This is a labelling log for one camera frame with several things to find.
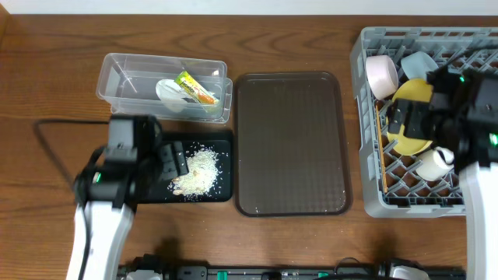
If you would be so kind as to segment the yellow plate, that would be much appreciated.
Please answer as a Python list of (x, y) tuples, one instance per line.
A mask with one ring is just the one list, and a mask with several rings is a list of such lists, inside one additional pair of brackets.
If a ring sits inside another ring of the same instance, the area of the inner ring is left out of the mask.
[[(432, 87), (427, 84), (423, 79), (410, 79), (406, 83), (404, 83), (398, 91), (394, 94), (392, 101), (396, 101), (396, 99), (407, 99), (414, 101), (430, 101), (430, 97), (432, 96)], [(393, 140), (397, 140), (398, 143), (394, 147), (394, 150), (402, 156), (413, 156), (420, 152), (428, 149), (433, 143), (431, 140), (424, 140), (419, 138), (410, 138), (405, 136), (407, 131), (410, 131), (411, 134), (415, 134), (415, 130), (420, 130), (421, 124), (416, 124), (416, 113), (414, 112), (414, 108), (409, 116), (407, 116), (406, 120), (407, 124), (404, 124), (400, 128), (400, 132), (397, 134), (392, 134), (390, 132), (387, 133), (388, 140), (391, 142)]]

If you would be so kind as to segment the white napkin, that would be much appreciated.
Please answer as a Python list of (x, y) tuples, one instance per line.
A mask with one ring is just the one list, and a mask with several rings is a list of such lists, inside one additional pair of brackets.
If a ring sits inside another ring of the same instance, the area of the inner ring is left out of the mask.
[(158, 81), (156, 95), (163, 105), (174, 113), (180, 113), (190, 99), (190, 96), (172, 79)]

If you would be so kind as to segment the light blue bowl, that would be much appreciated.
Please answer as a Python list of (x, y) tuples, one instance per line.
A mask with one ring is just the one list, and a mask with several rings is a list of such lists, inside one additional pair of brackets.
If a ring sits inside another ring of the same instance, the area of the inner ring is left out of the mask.
[(401, 60), (401, 67), (408, 79), (427, 80), (427, 73), (438, 69), (437, 63), (426, 53), (418, 51)]

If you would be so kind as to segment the white cup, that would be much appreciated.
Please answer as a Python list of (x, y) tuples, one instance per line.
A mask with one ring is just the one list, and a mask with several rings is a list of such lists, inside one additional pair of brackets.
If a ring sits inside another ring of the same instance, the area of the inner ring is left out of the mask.
[(438, 180), (454, 168), (454, 153), (442, 147), (427, 150), (417, 159), (421, 164), (416, 173), (427, 181)]

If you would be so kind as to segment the rice food waste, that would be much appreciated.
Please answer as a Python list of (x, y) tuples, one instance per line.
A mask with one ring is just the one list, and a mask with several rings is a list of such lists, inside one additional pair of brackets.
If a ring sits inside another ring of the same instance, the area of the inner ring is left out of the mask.
[(232, 196), (230, 154), (214, 145), (194, 144), (186, 151), (186, 175), (172, 179), (165, 200), (225, 202)]

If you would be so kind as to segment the green snack wrapper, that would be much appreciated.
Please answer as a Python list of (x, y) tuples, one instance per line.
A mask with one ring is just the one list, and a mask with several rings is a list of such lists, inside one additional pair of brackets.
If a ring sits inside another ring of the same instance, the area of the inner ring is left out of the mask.
[(192, 99), (201, 104), (217, 105), (219, 99), (205, 89), (197, 80), (188, 72), (183, 71), (179, 74), (174, 82), (179, 85)]

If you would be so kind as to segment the pink bowl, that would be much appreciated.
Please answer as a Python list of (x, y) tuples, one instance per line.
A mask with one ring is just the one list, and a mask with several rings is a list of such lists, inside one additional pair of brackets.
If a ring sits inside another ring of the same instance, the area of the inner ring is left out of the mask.
[(387, 55), (366, 59), (366, 78), (372, 94), (378, 100), (394, 94), (398, 89), (398, 74), (393, 60)]

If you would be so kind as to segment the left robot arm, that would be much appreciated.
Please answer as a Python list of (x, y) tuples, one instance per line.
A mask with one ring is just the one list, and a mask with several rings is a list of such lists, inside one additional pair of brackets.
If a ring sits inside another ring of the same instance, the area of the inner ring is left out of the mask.
[(68, 279), (114, 279), (140, 204), (188, 174), (180, 141), (166, 142), (152, 115), (114, 115), (107, 144), (95, 149), (75, 177), (75, 235)]

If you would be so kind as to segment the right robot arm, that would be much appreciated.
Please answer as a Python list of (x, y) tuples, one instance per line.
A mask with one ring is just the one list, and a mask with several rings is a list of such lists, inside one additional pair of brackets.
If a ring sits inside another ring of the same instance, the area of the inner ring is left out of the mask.
[(445, 68), (429, 72), (427, 101), (398, 98), (388, 130), (454, 153), (467, 226), (467, 277), (497, 277), (497, 76)]

